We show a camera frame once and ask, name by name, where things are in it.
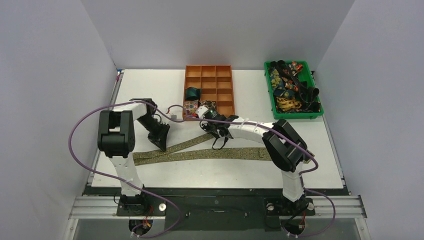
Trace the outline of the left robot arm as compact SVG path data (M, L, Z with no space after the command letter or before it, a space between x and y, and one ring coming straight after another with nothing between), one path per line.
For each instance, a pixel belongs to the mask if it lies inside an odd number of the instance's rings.
M150 98L133 98L131 104L103 110L99 115L97 146L109 158L120 179L119 208L136 216L147 214L152 207L142 192L144 184L133 158L136 145L134 124L139 122L148 132L147 139L161 151L166 151L170 125L154 118L156 107Z

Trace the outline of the olive floral patterned tie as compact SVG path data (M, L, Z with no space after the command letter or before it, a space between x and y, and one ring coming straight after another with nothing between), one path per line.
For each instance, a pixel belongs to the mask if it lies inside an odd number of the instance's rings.
M214 150L212 148L188 150L188 148L207 142L212 138L210 134L203 134L170 146L165 151L159 149L146 152L134 152L132 154L133 160L136 166L202 159L272 160L265 147L230 147L220 150Z

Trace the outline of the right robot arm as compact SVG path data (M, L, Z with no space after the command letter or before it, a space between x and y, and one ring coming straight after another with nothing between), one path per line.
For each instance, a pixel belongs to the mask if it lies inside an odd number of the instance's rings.
M303 164L316 160L306 142L288 121L280 119L265 123L237 115L226 117L214 107L205 106L198 108L195 113L201 120L201 128L217 139L245 139L264 144L271 161L281 170L283 209L294 214L302 207L301 199L305 196Z

